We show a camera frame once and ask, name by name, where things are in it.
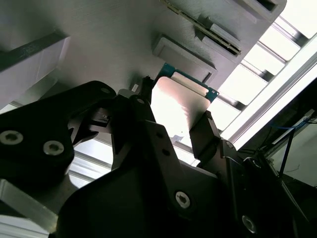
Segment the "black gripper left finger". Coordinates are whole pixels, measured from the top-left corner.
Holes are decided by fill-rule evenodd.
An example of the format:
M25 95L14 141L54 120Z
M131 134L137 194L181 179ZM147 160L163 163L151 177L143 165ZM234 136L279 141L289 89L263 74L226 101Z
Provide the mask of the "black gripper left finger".
M62 182L74 147L100 132L111 135L112 170L139 166L158 179L169 209L190 216L190 191L164 126L156 123L151 101L143 95L117 95L91 81L0 117L0 177L55 214L66 202Z

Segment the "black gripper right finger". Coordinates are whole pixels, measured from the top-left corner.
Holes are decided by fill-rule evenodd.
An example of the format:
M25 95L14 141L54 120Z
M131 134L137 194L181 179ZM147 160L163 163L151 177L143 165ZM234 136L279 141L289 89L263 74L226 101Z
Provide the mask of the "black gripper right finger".
M217 177L218 237L309 237L308 219L268 161L239 157L209 112L190 129L190 139L199 168Z

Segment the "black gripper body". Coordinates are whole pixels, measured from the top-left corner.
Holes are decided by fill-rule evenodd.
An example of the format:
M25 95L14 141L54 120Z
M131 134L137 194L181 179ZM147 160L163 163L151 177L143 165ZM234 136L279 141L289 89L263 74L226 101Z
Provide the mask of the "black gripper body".
M231 238L237 228L218 179L182 164L189 218L168 208L158 179L139 166L117 169L76 191L58 218L60 238Z

